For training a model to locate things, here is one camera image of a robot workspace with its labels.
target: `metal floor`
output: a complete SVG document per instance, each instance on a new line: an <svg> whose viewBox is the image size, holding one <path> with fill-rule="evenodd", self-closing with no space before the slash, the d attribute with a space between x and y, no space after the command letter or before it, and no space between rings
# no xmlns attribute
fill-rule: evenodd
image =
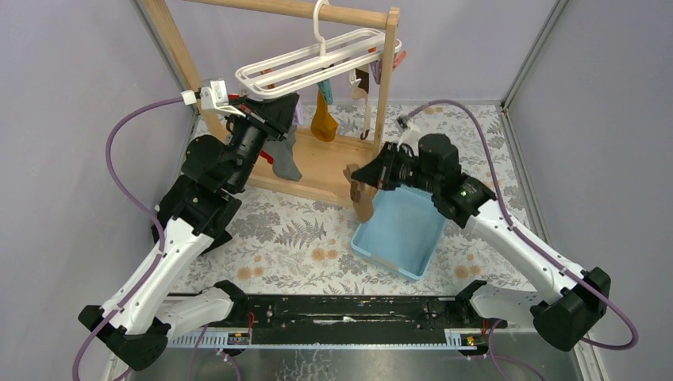
<svg viewBox="0 0 673 381"><path fill-rule="evenodd" d="M547 381L583 379L574 352L560 352L536 333L496 333L497 354L524 360ZM136 373L134 381L184 381L191 349L167 349L150 368ZM398 380L500 380L490 360L465 360L458 352L432 350L284 350L250 349L236 357L244 381L398 381ZM513 381L538 380L517 365L500 363ZM193 381L235 380L231 364L213 349L199 349Z"/></svg>

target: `yellow sock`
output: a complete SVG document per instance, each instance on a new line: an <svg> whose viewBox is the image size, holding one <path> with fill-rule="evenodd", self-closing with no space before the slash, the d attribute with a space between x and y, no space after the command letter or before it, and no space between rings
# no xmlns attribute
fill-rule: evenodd
<svg viewBox="0 0 673 381"><path fill-rule="evenodd" d="M339 123L329 114L325 97L318 91L316 114L311 121L311 133L319 140L330 142L337 137L338 127Z"/></svg>

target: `wooden rod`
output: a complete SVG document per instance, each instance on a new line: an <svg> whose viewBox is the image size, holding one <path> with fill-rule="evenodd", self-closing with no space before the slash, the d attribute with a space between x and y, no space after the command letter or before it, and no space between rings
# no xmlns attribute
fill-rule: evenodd
<svg viewBox="0 0 673 381"><path fill-rule="evenodd" d="M255 10L257 12L284 14L286 16L313 18L315 3L297 2L295 0L187 0L213 6L226 6L239 10ZM388 15L370 10L358 10L345 6L323 5L318 18L323 21L338 22L362 26L364 28L385 29Z"/></svg>
<svg viewBox="0 0 673 381"><path fill-rule="evenodd" d="M156 27L163 45L171 54L171 59L175 66L180 71L180 75L184 78L187 86L191 90L198 90L201 87L201 77L198 75L196 65L191 59L191 55L187 50L185 41L178 31L177 25L171 16L171 12L166 6L165 0L142 0L147 10L152 23ZM201 109L201 101L197 102L198 112L201 113L206 120L206 125L210 133L217 139L224 141L227 137L227 130L220 123L220 118L213 113L203 112Z"/></svg>
<svg viewBox="0 0 673 381"><path fill-rule="evenodd" d="M376 125L374 128L374 147L371 157L375 158L381 150L383 139L383 125L386 121L386 105L390 93L390 80L393 76L393 61L395 45L398 41L399 8L390 8L386 20L386 43L383 45L383 62L381 64L381 87L379 88L379 107L376 110Z"/></svg>

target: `light blue plastic tray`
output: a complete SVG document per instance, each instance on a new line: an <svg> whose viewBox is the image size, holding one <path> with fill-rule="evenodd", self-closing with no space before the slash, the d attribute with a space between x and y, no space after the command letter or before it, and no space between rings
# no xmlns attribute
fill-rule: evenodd
<svg viewBox="0 0 673 381"><path fill-rule="evenodd" d="M366 260L411 280L422 279L444 231L446 218L430 194L399 187L379 191L374 216L358 226L351 247Z"/></svg>

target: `brown cloth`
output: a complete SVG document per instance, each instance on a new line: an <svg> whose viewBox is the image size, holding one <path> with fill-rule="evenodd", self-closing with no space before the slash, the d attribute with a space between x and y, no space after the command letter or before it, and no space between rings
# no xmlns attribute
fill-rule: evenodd
<svg viewBox="0 0 673 381"><path fill-rule="evenodd" d="M367 222L374 215L374 204L371 202L369 194L367 194L366 184L351 179L353 172L360 169L357 164L349 164L344 169L344 176L351 183L351 201L353 201L353 208L360 222Z"/></svg>

